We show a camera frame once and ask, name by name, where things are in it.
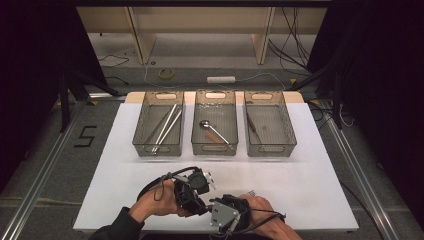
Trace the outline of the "metal spoon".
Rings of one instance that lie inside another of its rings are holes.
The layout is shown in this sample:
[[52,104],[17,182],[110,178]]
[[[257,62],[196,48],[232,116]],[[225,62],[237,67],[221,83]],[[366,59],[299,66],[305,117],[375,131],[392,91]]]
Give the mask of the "metal spoon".
[[210,123],[209,120],[201,120],[199,123],[200,127],[205,131],[205,130],[209,130],[212,133],[214,133],[216,136],[218,136],[221,140],[222,143],[221,144],[225,144],[226,146],[228,146],[230,149],[233,148],[233,146],[229,143],[229,141],[218,131],[216,130]]

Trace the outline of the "black curtain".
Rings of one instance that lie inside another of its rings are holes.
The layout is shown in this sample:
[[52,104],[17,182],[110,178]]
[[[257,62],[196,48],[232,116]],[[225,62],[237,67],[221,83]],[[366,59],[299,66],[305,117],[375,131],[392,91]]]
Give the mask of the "black curtain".
[[62,86],[107,81],[79,16],[70,5],[0,0],[0,192],[56,102]]
[[308,68],[329,63],[344,37],[342,101],[424,230],[424,0],[331,0]]

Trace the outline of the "smoky clear plastic bin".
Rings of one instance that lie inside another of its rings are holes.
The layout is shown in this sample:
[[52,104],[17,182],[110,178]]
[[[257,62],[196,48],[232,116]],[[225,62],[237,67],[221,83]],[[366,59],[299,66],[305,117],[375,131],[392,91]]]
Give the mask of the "smoky clear plastic bin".
[[[233,146],[215,144],[204,135],[201,120],[209,120]],[[191,143],[194,155],[234,156],[238,145],[235,92],[232,90],[197,90],[195,95]]]
[[[263,145],[248,125],[249,113]],[[297,139],[281,91],[245,91],[244,116],[246,122],[247,154],[249,157],[289,157]]]
[[[158,106],[170,107],[174,104],[177,104],[175,117],[179,110],[183,110],[182,114],[164,142],[161,144],[157,154],[153,155],[151,151],[154,146],[144,143],[147,137],[146,129],[150,129],[152,127],[151,111]],[[132,144],[138,155],[141,157],[180,156],[182,154],[183,113],[184,93],[182,91],[147,92],[143,99],[137,127],[132,140]]]

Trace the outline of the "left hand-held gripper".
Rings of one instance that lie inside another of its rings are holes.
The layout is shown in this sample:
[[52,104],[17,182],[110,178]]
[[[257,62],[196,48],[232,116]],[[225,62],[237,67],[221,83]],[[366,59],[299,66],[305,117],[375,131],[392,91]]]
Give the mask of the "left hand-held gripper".
[[188,167],[172,174],[174,179],[174,195],[177,203],[193,215],[203,215],[208,207],[200,195],[208,193],[210,188],[217,189],[209,172],[198,167]]

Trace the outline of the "wooden handle table knife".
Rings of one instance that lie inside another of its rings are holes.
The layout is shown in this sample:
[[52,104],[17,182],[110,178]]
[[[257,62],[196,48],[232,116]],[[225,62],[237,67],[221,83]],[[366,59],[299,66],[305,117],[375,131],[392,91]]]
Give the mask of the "wooden handle table knife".
[[252,118],[250,117],[249,113],[246,112],[246,117],[247,117],[247,121],[248,121],[248,125],[249,127],[252,129],[252,132],[256,135],[256,137],[258,138],[258,142],[259,144],[263,145],[262,139],[260,138],[260,135],[257,132],[257,128],[256,125],[254,124]]

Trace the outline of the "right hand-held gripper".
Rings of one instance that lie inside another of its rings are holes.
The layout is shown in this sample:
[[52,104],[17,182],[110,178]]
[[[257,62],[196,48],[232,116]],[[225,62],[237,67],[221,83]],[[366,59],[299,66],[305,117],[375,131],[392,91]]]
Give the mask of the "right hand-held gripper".
[[221,198],[212,199],[212,227],[220,233],[230,234],[247,229],[250,225],[250,206],[247,200],[224,194]]

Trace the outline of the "person's right hand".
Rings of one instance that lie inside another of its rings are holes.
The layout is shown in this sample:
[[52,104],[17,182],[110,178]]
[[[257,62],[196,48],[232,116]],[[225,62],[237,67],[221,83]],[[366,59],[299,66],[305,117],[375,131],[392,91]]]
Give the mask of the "person's right hand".
[[[247,194],[240,195],[240,198],[246,200],[251,208],[251,223],[253,225],[257,225],[261,223],[262,221],[266,220],[267,218],[270,218],[268,222],[274,219],[280,220],[278,217],[274,215],[273,208],[270,202],[266,200],[265,198],[260,196],[250,196]],[[261,226],[255,228],[253,232],[260,236],[264,236],[263,226],[266,223],[263,223]]]

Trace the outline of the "white power strip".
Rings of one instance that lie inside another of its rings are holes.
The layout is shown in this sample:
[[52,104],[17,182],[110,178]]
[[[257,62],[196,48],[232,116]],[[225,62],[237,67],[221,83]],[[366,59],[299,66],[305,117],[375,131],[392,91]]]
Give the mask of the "white power strip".
[[236,78],[234,76],[215,76],[207,77],[206,81],[209,84],[233,84],[236,82]]

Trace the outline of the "black metal stand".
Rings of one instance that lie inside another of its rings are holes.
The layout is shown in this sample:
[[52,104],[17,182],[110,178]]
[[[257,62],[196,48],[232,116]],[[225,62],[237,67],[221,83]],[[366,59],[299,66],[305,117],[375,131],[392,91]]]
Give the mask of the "black metal stand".
[[59,96],[62,116],[61,132],[64,132],[70,124],[69,92],[73,94],[77,101],[87,101],[89,99],[89,93],[85,88],[86,84],[94,85],[96,88],[112,96],[120,96],[120,93],[109,87],[106,81],[101,82],[80,70],[65,71],[59,78]]
[[290,91],[297,91],[318,81],[315,90],[318,97],[330,97],[332,99],[332,119],[336,126],[342,128],[341,117],[341,77],[337,69],[332,64],[327,64],[322,69],[305,78],[301,83],[290,87]]

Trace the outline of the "beige wooden shelf unit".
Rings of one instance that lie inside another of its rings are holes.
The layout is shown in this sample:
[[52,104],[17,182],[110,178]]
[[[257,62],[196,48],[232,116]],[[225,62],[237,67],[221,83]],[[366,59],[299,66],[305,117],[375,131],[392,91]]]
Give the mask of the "beige wooden shelf unit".
[[259,65],[265,63],[268,39],[287,34],[297,22],[300,34],[319,32],[325,7],[79,7],[88,33],[130,33],[140,63],[149,60],[159,33],[249,34]]

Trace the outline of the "person's left hand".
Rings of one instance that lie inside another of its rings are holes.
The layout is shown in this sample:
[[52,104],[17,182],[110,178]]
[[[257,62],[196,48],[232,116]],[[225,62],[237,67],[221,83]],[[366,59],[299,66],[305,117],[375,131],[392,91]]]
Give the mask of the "person's left hand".
[[175,214],[186,217],[189,213],[177,204],[174,196],[174,182],[165,180],[152,187],[128,211],[129,215],[141,223],[150,216]]

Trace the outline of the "aluminium floor rail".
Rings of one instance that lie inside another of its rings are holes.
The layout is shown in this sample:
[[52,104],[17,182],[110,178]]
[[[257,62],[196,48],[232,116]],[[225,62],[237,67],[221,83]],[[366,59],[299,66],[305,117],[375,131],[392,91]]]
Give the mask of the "aluminium floor rail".
[[68,141],[75,123],[85,108],[85,102],[77,102],[71,115],[68,125],[59,134],[48,157],[44,161],[40,171],[38,172],[33,184],[27,191],[24,198],[20,201],[17,210],[9,221],[5,231],[1,235],[1,240],[18,240],[35,204],[43,191],[63,149]]
[[336,124],[336,117],[337,114],[332,113],[327,117],[327,122],[362,195],[362,203],[366,206],[368,215],[371,217],[382,240],[399,240],[389,215],[371,186],[344,132]]

